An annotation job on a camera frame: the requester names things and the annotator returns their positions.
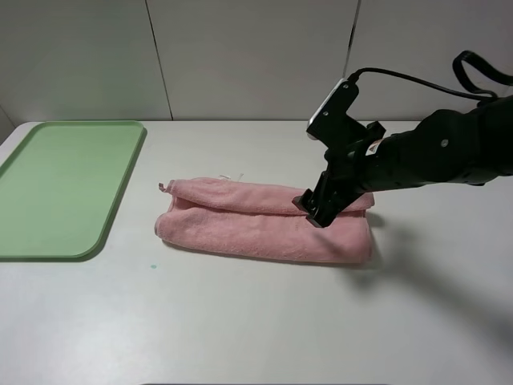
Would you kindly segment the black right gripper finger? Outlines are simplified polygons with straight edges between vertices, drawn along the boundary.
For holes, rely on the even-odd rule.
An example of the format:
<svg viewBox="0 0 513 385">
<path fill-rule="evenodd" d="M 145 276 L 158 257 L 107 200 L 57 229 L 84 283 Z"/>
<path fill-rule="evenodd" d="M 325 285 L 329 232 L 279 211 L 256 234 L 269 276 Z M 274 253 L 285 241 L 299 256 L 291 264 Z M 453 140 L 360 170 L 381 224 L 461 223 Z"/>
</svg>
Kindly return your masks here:
<svg viewBox="0 0 513 385">
<path fill-rule="evenodd" d="M 307 213 L 306 219 L 316 228 L 329 227 L 338 214 L 346 209 L 352 201 L 348 197 L 343 197 L 337 192 L 332 193 L 329 201 L 316 213 Z"/>
<path fill-rule="evenodd" d="M 293 198 L 293 204 L 305 213 L 316 213 L 329 201 L 332 195 L 331 180 L 327 172 L 322 172 L 316 186 L 307 188 L 300 196 Z"/>
</svg>

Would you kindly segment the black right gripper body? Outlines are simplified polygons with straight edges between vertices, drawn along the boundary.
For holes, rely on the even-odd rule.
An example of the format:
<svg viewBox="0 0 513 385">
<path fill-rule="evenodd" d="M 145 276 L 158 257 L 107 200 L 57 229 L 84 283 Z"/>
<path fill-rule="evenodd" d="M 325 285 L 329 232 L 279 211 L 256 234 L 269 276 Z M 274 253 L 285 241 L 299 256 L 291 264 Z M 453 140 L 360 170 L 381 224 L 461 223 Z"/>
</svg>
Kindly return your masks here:
<svg viewBox="0 0 513 385">
<path fill-rule="evenodd" d="M 338 209 L 364 193 L 481 186 L 512 174 L 512 98 L 467 113 L 437 110 L 413 130 L 337 146 L 327 156 L 320 203 Z"/>
</svg>

